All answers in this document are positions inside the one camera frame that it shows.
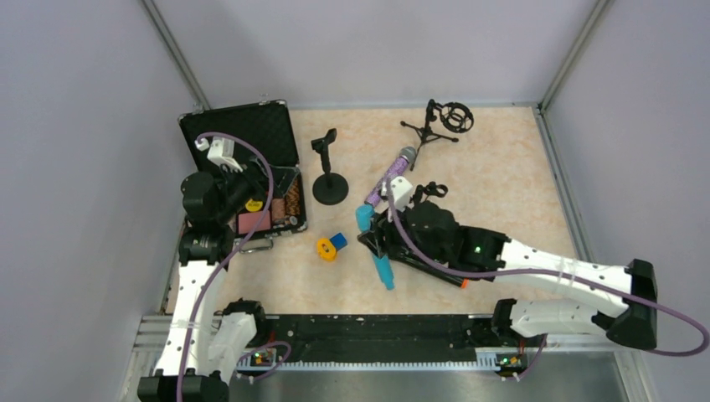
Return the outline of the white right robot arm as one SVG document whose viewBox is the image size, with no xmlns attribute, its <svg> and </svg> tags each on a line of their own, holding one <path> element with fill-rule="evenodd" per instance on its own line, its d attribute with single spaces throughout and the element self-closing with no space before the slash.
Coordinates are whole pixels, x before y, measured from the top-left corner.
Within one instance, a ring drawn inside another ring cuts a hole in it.
<svg viewBox="0 0 710 402">
<path fill-rule="evenodd" d="M 495 230 L 459 224 L 430 201 L 395 216 L 364 204 L 355 216 L 358 241 L 373 255 L 388 289 L 394 286 L 394 261 L 457 286 L 480 280 L 522 284 L 557 299 L 498 301 L 493 318 L 498 332 L 522 338 L 594 334 L 627 348 L 657 346 L 656 275 L 648 261 L 602 265 L 555 255 Z"/>
</svg>

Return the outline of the black tripod microphone stand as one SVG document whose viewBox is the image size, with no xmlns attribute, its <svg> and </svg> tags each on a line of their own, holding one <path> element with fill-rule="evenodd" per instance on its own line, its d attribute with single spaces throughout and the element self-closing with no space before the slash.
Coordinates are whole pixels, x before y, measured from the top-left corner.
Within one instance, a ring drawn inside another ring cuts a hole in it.
<svg viewBox="0 0 710 402">
<path fill-rule="evenodd" d="M 416 206 L 426 201 L 429 197 L 443 198 L 448 192 L 449 189 L 446 185 L 438 184 L 434 181 L 426 185 L 420 184 L 416 187 L 414 195 L 411 197 L 411 203 Z"/>
</svg>

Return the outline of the purple glitter microphone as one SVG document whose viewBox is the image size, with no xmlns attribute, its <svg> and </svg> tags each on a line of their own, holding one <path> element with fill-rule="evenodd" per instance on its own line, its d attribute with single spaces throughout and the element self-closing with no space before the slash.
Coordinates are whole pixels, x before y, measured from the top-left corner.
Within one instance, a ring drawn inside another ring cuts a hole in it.
<svg viewBox="0 0 710 402">
<path fill-rule="evenodd" d="M 386 172 L 377 181 L 376 185 L 369 192 L 368 196 L 364 199 L 364 203 L 367 205 L 370 205 L 374 208 L 377 207 L 380 204 L 380 202 L 382 201 L 381 191 L 383 188 L 383 184 L 385 183 L 385 180 L 387 178 L 395 178 L 397 176 L 401 176 L 406 171 L 406 169 L 409 167 L 409 165 L 415 161 L 416 155 L 417 155 L 417 152 L 414 147 L 411 147 L 411 146 L 403 147 L 400 150 L 399 155 L 395 158 L 395 160 L 387 168 Z"/>
</svg>

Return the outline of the teal blue microphone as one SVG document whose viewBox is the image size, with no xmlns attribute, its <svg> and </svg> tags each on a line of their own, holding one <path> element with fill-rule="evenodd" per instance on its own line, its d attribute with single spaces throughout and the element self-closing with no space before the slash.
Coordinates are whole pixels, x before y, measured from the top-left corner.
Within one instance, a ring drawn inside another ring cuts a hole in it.
<svg viewBox="0 0 710 402">
<path fill-rule="evenodd" d="M 388 291 L 391 291 L 395 288 L 394 273 L 389 258 L 383 251 L 373 229 L 374 207 L 370 204 L 363 204 L 356 209 L 355 216 L 360 231 L 358 241 L 370 250 L 379 280 Z"/>
</svg>

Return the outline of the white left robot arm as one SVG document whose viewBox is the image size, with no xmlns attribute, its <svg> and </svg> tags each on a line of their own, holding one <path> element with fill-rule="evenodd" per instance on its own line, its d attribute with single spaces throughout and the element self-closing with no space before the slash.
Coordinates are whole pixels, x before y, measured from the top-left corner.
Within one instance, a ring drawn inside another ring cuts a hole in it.
<svg viewBox="0 0 710 402">
<path fill-rule="evenodd" d="M 227 401 L 240 354 L 257 331 L 253 312 L 227 314 L 219 330 L 214 313 L 229 261 L 239 251 L 230 220 L 251 198 L 270 202 L 275 176 L 252 162 L 219 176 L 196 172 L 181 185 L 187 228 L 178 245 L 177 300 L 167 340 L 152 374 L 140 378 L 140 401 Z"/>
</svg>

